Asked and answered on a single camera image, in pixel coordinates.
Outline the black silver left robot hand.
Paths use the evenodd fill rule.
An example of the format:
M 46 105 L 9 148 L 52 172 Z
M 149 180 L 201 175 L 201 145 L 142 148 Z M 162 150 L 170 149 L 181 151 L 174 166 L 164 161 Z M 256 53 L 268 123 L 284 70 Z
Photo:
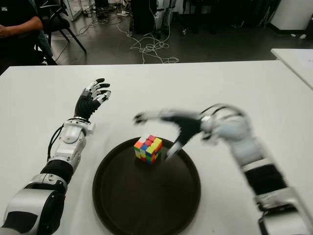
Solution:
M 111 91 L 107 90 L 109 87 L 110 84 L 105 83 L 104 78 L 93 80 L 80 94 L 76 102 L 73 117 L 89 120 L 101 104 L 110 98 Z

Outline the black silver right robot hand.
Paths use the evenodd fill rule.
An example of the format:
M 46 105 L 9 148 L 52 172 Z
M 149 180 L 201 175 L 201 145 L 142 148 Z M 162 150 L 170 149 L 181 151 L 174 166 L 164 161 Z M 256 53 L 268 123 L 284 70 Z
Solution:
M 136 124 L 145 123 L 148 120 L 159 119 L 178 126 L 179 134 L 174 144 L 167 151 L 167 159 L 175 156 L 195 135 L 202 132 L 201 123 L 204 116 L 200 113 L 182 110 L 161 110 L 142 112 L 134 117 Z

